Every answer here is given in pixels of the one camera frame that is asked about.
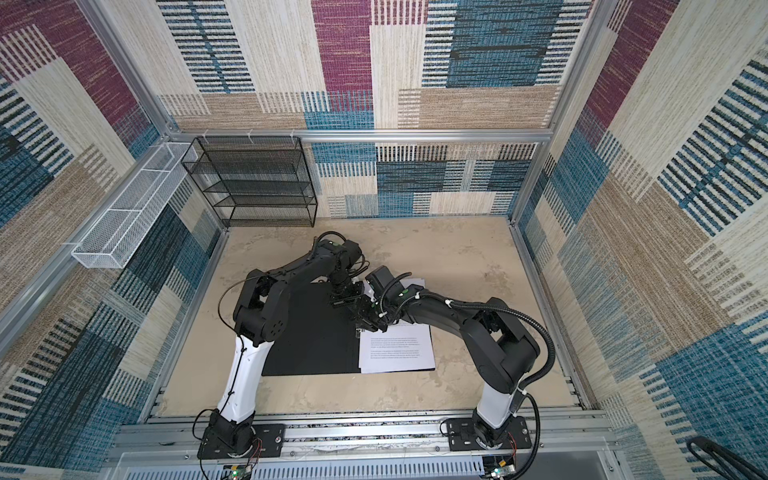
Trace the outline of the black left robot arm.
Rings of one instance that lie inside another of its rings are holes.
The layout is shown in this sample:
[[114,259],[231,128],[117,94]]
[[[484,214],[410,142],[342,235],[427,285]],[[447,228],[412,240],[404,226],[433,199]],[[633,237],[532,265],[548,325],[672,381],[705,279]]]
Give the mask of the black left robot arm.
[[256,452],[257,390],[267,356],[288,325],[293,292],[324,277],[336,296],[358,293],[362,285],[353,281],[354,267],[362,258],[358,243],[335,231],[324,232],[309,253],[272,270],[255,269],[240,283],[232,314],[236,343],[227,389],[211,410],[199,460],[243,458]]

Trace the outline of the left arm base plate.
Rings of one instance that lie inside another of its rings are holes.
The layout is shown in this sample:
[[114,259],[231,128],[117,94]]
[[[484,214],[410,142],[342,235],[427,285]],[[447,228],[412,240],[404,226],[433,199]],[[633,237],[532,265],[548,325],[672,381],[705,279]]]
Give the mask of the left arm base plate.
[[208,426],[197,452],[200,460],[255,460],[279,457],[285,436],[285,424]]

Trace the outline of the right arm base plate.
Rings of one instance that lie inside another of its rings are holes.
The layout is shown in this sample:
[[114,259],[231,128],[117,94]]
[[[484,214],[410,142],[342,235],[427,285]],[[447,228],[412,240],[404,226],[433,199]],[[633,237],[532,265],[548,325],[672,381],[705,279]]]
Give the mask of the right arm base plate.
[[511,416],[499,428],[492,428],[479,417],[447,418],[439,425],[451,451],[530,449],[531,429],[522,416]]

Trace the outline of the red folder black inside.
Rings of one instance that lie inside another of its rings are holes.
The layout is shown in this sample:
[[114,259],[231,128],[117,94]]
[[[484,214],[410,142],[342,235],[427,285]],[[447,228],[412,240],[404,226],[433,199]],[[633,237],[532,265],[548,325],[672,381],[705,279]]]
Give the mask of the red folder black inside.
[[286,330],[275,341],[264,377],[362,373],[351,312],[331,305],[331,288],[313,283],[291,298]]

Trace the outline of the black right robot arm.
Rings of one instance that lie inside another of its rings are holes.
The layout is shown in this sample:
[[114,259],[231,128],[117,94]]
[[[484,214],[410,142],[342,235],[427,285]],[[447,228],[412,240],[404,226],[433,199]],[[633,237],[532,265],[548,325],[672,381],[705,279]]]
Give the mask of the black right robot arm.
[[506,442],[510,418],[522,403],[523,379],[540,355],[540,347],[503,301],[466,303],[413,287],[387,301],[363,296],[355,302],[354,320],[372,332],[384,332],[402,320],[461,338],[484,382],[472,416],[477,442],[484,448]]

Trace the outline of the white text paper sheet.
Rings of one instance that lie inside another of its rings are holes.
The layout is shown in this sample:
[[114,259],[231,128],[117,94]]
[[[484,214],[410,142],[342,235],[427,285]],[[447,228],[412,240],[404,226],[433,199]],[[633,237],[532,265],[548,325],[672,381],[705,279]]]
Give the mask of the white text paper sheet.
[[386,332],[358,330],[358,367],[363,374],[432,371],[432,333],[428,325],[400,321]]

